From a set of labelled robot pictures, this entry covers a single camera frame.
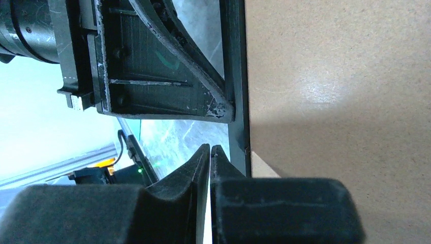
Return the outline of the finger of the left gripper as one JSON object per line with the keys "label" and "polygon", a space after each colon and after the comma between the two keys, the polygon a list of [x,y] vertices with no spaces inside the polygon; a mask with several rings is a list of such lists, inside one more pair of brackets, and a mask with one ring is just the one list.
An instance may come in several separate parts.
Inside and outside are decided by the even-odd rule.
{"label": "finger of the left gripper", "polygon": [[225,92],[225,81],[187,32],[172,1],[152,1],[151,5],[172,39],[175,51],[187,68],[211,90]]}
{"label": "finger of the left gripper", "polygon": [[101,1],[97,68],[103,115],[128,119],[234,120],[225,92],[205,87],[174,54],[152,1]]}

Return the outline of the black picture frame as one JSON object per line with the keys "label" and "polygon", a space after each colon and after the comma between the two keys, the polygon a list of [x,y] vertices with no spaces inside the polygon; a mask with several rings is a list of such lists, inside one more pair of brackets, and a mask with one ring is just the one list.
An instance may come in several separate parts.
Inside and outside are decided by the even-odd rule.
{"label": "black picture frame", "polygon": [[230,160],[245,176],[252,176],[250,148],[247,41],[244,1],[220,1],[224,78],[234,105],[228,124]]}

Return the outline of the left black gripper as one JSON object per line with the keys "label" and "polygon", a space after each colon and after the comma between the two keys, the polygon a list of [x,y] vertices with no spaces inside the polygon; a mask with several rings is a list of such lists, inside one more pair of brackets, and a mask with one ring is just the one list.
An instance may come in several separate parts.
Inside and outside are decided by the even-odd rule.
{"label": "left black gripper", "polygon": [[97,68],[101,1],[1,1],[1,62],[28,57],[59,64],[57,91],[76,110],[101,106]]}

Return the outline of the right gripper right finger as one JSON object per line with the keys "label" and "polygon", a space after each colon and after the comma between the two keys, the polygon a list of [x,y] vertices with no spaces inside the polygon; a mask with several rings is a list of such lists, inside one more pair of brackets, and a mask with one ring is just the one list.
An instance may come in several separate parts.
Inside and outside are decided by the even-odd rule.
{"label": "right gripper right finger", "polygon": [[251,178],[211,149],[214,243],[363,243],[348,189],[331,178]]}

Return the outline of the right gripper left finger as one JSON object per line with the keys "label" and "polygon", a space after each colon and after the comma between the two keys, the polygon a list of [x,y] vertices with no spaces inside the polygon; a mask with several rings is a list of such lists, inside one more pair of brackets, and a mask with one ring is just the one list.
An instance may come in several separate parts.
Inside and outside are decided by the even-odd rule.
{"label": "right gripper left finger", "polygon": [[202,243],[210,147],[149,187],[33,185],[1,220],[1,243]]}

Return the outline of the brown backing board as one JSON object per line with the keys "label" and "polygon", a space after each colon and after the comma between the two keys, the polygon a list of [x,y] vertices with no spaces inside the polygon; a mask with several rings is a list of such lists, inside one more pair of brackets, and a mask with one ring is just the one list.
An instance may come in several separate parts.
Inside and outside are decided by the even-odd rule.
{"label": "brown backing board", "polygon": [[330,177],[430,243],[430,1],[246,1],[252,175]]}

